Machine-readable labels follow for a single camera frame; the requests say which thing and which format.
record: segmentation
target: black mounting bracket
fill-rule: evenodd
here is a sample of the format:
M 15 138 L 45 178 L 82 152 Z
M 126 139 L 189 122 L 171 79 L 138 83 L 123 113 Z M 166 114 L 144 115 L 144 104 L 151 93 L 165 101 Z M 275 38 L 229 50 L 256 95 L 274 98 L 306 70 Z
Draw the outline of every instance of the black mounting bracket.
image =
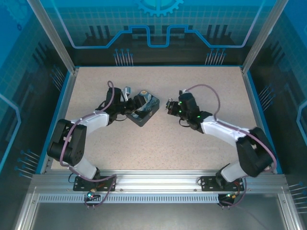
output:
M 235 181 L 226 184 L 224 189 L 220 188 L 215 178 L 215 176 L 201 176 L 197 180 L 197 184 L 201 186 L 201 190 L 203 192 L 236 192 L 238 191 L 238 187 L 235 185 L 235 182 L 237 182 L 240 185 L 240 191 L 244 191 L 242 178 L 236 179 Z
M 73 191 L 78 191 L 78 192 L 88 192 L 93 188 L 96 188 L 98 192 L 107 192 L 112 185 L 114 178 L 110 178 L 106 181 L 102 182 L 90 182 L 87 180 L 82 179 L 79 176 L 76 176 L 75 182 L 73 184 Z M 111 188 L 111 192 L 115 191 L 115 185 L 116 182 L 114 183 L 113 187 Z

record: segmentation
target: glass panel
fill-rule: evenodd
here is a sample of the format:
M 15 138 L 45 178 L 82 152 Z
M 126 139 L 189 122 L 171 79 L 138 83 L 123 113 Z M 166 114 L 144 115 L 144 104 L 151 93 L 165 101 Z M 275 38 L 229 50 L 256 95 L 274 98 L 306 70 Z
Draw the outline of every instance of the glass panel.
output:
M 307 184 L 305 9 L 306 1 L 289 0 L 250 69 L 282 170 L 290 185 L 300 181 Z
M 241 65 L 275 0 L 42 3 L 76 65 Z
M 25 0 L 1 1 L 0 22 L 0 229 L 10 230 L 37 169 L 67 69 Z

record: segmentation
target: gray object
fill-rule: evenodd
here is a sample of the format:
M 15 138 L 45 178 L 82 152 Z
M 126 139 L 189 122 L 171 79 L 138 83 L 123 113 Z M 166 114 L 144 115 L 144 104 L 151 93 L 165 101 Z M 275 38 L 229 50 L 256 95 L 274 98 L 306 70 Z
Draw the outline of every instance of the gray object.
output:
M 137 109 L 134 113 L 127 115 L 127 118 L 142 127 L 155 114 L 155 112 L 158 111 L 160 100 L 148 93 L 146 90 L 142 90 L 138 95 L 145 98 L 146 104 Z

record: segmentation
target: blue trim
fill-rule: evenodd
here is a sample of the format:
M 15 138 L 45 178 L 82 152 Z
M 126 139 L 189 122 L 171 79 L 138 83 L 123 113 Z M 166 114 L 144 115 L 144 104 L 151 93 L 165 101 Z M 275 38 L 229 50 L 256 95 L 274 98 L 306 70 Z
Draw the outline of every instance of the blue trim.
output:
M 198 30 L 191 30 L 189 29 L 189 25 L 187 24 L 174 24 L 174 25 L 169 25 L 167 27 L 167 30 L 166 30 L 166 43 L 165 45 L 152 45 L 151 44 L 151 37 L 150 37 L 150 29 L 147 25 L 128 25 L 128 30 L 121 30 L 119 31 L 112 39 L 111 41 L 109 41 L 109 43 L 106 45 L 106 46 L 76 46 L 72 40 L 72 37 L 61 17 L 61 14 L 57 8 L 57 6 L 55 5 L 55 2 L 54 0 L 51 0 L 52 4 L 53 4 L 53 7 L 54 7 L 54 10 L 63 26 L 63 29 L 67 35 L 67 38 L 69 40 L 69 42 L 71 43 L 71 46 L 75 49 L 108 49 L 122 34 L 132 34 L 132 29 L 136 28 L 136 29 L 139 29 L 139 28 L 142 28 L 142 29 L 146 29 L 146 34 L 147 34 L 147 45 L 148 47 L 150 48 L 166 48 L 169 46 L 169 43 L 170 43 L 170 37 L 171 37 L 171 33 L 170 33 L 170 30 L 172 28 L 184 28 L 184 32 L 185 33 L 194 33 L 196 34 L 200 40 L 206 44 L 209 48 L 243 48 L 246 44 L 246 42 L 248 41 L 248 38 L 254 28 L 254 25 L 262 11 L 262 8 L 264 6 L 264 3 L 265 3 L 266 0 L 263 0 L 257 13 L 256 13 L 256 16 L 246 34 L 246 37 L 243 41 L 243 43 L 241 45 L 211 45 L 204 37 L 203 35 L 198 31 Z
M 8 104 L 9 107 L 11 107 L 13 110 L 15 110 L 15 113 L 16 113 L 16 116 L 17 116 L 17 125 L 16 125 L 16 127 L 14 129 L 14 132 L 13 132 L 13 134 L 11 136 L 10 142 L 9 142 L 8 146 L 6 147 L 4 155 L 3 155 L 2 159 L 1 159 L 1 162 L 0 162 L 0 174 L 1 174 L 1 171 L 3 169 L 4 163 L 6 162 L 6 159 L 7 159 L 8 155 L 9 155 L 9 153 L 10 153 L 11 147 L 13 145 L 13 142 L 14 142 L 15 138 L 16 138 L 16 135 L 17 135 L 17 132 L 19 130 L 19 127 L 21 125 L 21 118 L 20 118 L 19 108 L 13 102 L 11 102 L 9 99 L 7 99 L 1 93 L 0 93 L 0 99 L 4 100 L 4 102 L 6 104 Z
M 66 87 L 67 87 L 67 84 L 68 84 L 69 76 L 70 76 L 70 73 L 67 72 L 61 93 L 59 95 L 58 103 L 57 103 L 56 109 L 54 111 L 52 120 L 51 120 L 50 128 L 49 128 L 49 131 L 47 133 L 47 137 L 46 137 L 46 140 L 45 140 L 45 143 L 44 143 L 44 146 L 43 146 L 43 151 L 42 151 L 42 154 L 41 154 L 39 162 L 38 162 L 36 174 L 40 174 L 40 171 L 41 171 L 43 164 L 44 164 L 45 157 L 47 156 L 47 148 L 48 148 L 49 142 L 51 140 L 51 136 L 52 136 L 54 127 L 56 125 L 56 122 L 58 121 L 59 109 L 61 107 L 61 104 L 62 104 L 62 101 L 63 101 L 63 98 L 64 98 L 64 94 L 65 94 Z
M 273 144 L 273 140 L 272 140 L 272 137 L 271 137 L 271 134 L 270 134 L 270 131 L 269 131 L 269 127 L 268 127 L 267 121 L 265 120 L 265 116 L 264 116 L 264 113 L 263 113 L 263 110 L 262 110 L 262 107 L 261 107 L 261 104 L 260 104 L 260 100 L 259 100 L 259 97 L 258 97 L 258 94 L 257 94 L 257 91 L 256 91 L 256 87 L 255 87 L 254 81 L 253 81 L 249 71 L 248 71 L 248 81 L 250 83 L 251 90 L 253 92 L 253 95 L 254 95 L 254 98 L 255 98 L 255 101 L 256 101 L 256 106 L 257 106 L 259 114 L 260 114 L 260 119 L 261 119 L 261 122 L 263 124 L 264 132 L 267 135 L 267 138 L 268 138 L 270 144 L 272 145 L 274 152 L 276 153 L 275 146 Z M 279 163 L 279 160 L 278 160 L 277 157 L 276 157 L 276 160 L 277 160 L 277 168 L 276 168 L 277 173 L 282 174 L 283 171 L 280 167 L 280 163 Z
M 299 128 L 299 131 L 301 132 L 302 134 L 302 137 L 304 139 L 304 142 L 305 144 L 307 145 L 307 136 L 306 136 L 306 133 L 304 131 L 304 128 L 301 124 L 301 116 L 302 116 L 302 110 L 307 106 L 307 100 L 304 101 L 303 103 L 300 104 L 299 108 L 298 108 L 298 111 L 297 111 L 297 117 L 296 117 L 296 123 L 297 123 L 297 126 Z

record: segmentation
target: metal post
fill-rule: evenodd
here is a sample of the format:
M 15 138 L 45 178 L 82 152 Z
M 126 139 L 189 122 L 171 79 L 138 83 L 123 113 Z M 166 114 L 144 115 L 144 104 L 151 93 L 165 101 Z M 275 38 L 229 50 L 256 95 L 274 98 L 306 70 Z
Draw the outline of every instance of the metal post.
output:
M 43 7 L 43 5 L 39 0 L 27 0 L 27 1 L 31 6 L 37 19 L 41 23 L 43 29 L 45 30 L 51 43 L 55 47 L 60 58 L 64 62 L 64 65 L 66 66 L 67 70 L 73 74 L 75 71 L 75 65 L 73 64 L 71 57 L 69 56 L 64 44 L 62 43 L 61 38 L 59 37 L 56 29 L 54 28 L 50 18 L 48 17 L 45 8 Z
M 264 42 L 270 35 L 273 27 L 275 26 L 279 16 L 282 14 L 284 7 L 286 6 L 288 0 L 278 0 L 276 1 L 274 7 L 272 8 L 267 20 L 265 21 L 261 31 L 252 48 L 250 49 L 244 63 L 243 63 L 243 73 L 247 73 L 252 63 L 254 62 L 256 56 L 261 50 Z

